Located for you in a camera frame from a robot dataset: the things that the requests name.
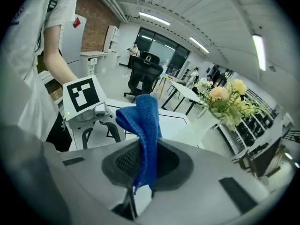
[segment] red sticker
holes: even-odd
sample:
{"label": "red sticker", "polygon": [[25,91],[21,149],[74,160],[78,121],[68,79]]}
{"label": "red sticker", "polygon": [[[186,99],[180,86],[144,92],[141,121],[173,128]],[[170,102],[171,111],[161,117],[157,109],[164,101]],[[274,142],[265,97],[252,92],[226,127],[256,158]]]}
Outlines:
{"label": "red sticker", "polygon": [[81,24],[81,22],[79,21],[79,18],[77,17],[77,18],[75,19],[75,22],[73,23],[73,27],[74,27],[74,28],[77,28],[80,24]]}

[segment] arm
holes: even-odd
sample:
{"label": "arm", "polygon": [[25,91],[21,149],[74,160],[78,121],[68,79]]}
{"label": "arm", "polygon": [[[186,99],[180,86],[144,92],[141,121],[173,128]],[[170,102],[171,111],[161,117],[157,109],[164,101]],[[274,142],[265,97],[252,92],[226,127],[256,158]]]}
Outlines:
{"label": "arm", "polygon": [[44,63],[54,77],[61,85],[78,79],[67,63],[60,55],[58,43],[60,38],[60,25],[47,28],[44,33]]}

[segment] white table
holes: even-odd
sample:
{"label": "white table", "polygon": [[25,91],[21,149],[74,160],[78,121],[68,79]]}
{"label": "white table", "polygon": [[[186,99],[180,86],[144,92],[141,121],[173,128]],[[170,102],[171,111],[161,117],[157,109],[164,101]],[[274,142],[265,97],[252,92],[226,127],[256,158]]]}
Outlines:
{"label": "white table", "polygon": [[175,93],[178,91],[182,96],[182,100],[178,103],[178,105],[175,107],[175,109],[173,110],[176,111],[176,109],[179,107],[179,105],[182,103],[182,101],[184,100],[184,98],[187,98],[189,100],[192,100],[192,104],[191,106],[188,108],[186,115],[188,115],[188,113],[191,111],[192,107],[196,104],[200,102],[200,98],[198,97],[197,94],[195,94],[190,88],[187,88],[177,82],[171,81],[171,84],[174,86],[175,90],[174,92],[171,94],[171,96],[166,100],[166,102],[161,106],[162,109],[165,109],[165,105],[170,101],[170,99],[175,95]]}
{"label": "white table", "polygon": [[[135,104],[121,102],[113,99],[107,99],[105,102],[113,113],[117,109],[128,106],[135,106]],[[177,132],[179,132],[184,126],[189,124],[189,119],[186,115],[179,112],[171,112],[159,109],[159,125],[163,138],[171,139]],[[137,136],[126,132],[125,140],[136,138]],[[78,139],[76,144],[72,142],[69,151],[83,149],[82,140]],[[91,132],[88,140],[88,148],[95,148],[99,146],[105,146],[115,143],[115,139],[109,133],[108,128],[101,125],[98,121],[95,123],[93,131]]]}

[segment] vase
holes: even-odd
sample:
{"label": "vase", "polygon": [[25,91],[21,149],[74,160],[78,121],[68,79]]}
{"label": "vase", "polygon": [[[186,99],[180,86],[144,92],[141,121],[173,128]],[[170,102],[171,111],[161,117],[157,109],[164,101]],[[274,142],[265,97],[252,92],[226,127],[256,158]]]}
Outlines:
{"label": "vase", "polygon": [[201,112],[196,121],[187,124],[179,133],[172,137],[172,140],[185,143],[194,147],[204,149],[201,140],[207,131],[214,125],[220,123],[209,110]]}

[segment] ceiling light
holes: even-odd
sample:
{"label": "ceiling light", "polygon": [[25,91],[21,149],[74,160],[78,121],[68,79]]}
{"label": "ceiling light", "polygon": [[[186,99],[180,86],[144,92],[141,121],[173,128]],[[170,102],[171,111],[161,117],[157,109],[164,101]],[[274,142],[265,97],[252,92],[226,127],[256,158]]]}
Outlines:
{"label": "ceiling light", "polygon": [[285,155],[289,158],[289,159],[293,159],[293,157],[290,155],[290,154],[288,154],[287,152],[285,153]]}
{"label": "ceiling light", "polygon": [[142,35],[142,37],[143,37],[143,38],[145,38],[145,39],[152,40],[152,38],[150,38],[150,37],[147,37],[147,36],[144,36],[144,35]]}
{"label": "ceiling light", "polygon": [[205,52],[210,53],[205,47],[203,47],[199,42],[197,42],[193,37],[190,37],[194,43],[196,43],[198,46],[200,46]]}
{"label": "ceiling light", "polygon": [[169,22],[166,22],[166,21],[164,21],[164,20],[162,20],[162,19],[160,19],[160,18],[158,18],[158,17],[155,17],[155,16],[152,16],[152,15],[149,15],[149,14],[146,14],[146,13],[142,13],[142,12],[140,12],[140,15],[141,16],[145,16],[145,17],[148,17],[148,18],[152,18],[152,19],[154,19],[154,20],[156,20],[156,21],[159,21],[159,22],[161,22],[161,23],[163,23],[163,24],[165,24],[165,25],[170,25],[170,23]]}
{"label": "ceiling light", "polygon": [[255,35],[255,34],[252,36],[252,38],[253,38],[257,56],[258,56],[259,68],[262,71],[266,71],[267,70],[267,61],[266,61],[266,52],[264,50],[263,38],[262,38],[262,36]]}
{"label": "ceiling light", "polygon": [[173,51],[175,51],[175,49],[174,48],[172,48],[172,47],[169,47],[168,45],[165,45],[166,47],[168,47],[168,48],[170,48],[170,49],[172,49]]}

